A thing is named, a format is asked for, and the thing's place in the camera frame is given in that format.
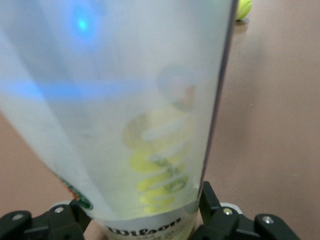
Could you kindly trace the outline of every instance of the silver screw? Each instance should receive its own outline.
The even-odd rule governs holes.
[[[22,219],[23,217],[24,217],[23,214],[18,213],[17,215],[13,216],[11,219],[12,219],[12,221],[17,221],[19,219]]]
[[[58,213],[61,213],[63,210],[64,210],[64,208],[63,208],[62,206],[60,206],[60,207],[57,207],[57,208],[54,210],[54,212],[58,214]]]
[[[232,210],[231,210],[230,208],[227,208],[227,207],[223,209],[223,212],[224,212],[225,215],[232,215],[232,214],[234,214],[234,213],[232,212]]]
[[[275,221],[271,218],[271,217],[269,217],[269,216],[264,216],[263,218],[262,218],[262,220],[266,223],[266,224],[273,224]]]

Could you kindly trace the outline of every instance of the plastic container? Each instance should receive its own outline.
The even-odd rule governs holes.
[[[234,6],[1,1],[0,110],[109,239],[190,234]]]

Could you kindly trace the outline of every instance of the brown table surface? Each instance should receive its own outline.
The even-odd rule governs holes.
[[[205,175],[222,202],[302,240],[320,239],[319,23],[318,0],[254,0],[236,22]],[[0,216],[72,199],[2,116],[0,142]],[[85,236],[104,239],[94,223]]]

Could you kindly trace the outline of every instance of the screw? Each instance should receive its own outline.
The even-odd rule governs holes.
[[[13,216],[11,219],[12,219],[12,221],[17,221],[19,219],[22,219],[23,217],[24,217],[23,214],[18,213],[17,215]]]
[[[62,206],[60,206],[60,207],[57,207],[57,208],[54,210],[54,212],[58,214],[58,213],[61,213],[63,210],[64,210],[64,208],[63,208]]]
[[[227,207],[223,209],[223,212],[224,212],[225,215],[232,215],[232,214],[234,214],[234,213],[232,212],[232,210],[231,210],[230,208],[227,208]]]
[[[263,220],[266,224],[273,224],[273,223],[274,223],[274,220],[273,220],[271,217],[269,217],[269,216],[264,216],[264,217],[262,218],[262,220]]]

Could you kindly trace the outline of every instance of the tennis ball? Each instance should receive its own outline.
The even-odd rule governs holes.
[[[243,19],[250,12],[252,6],[252,0],[239,0],[238,7],[236,9],[236,20]]]

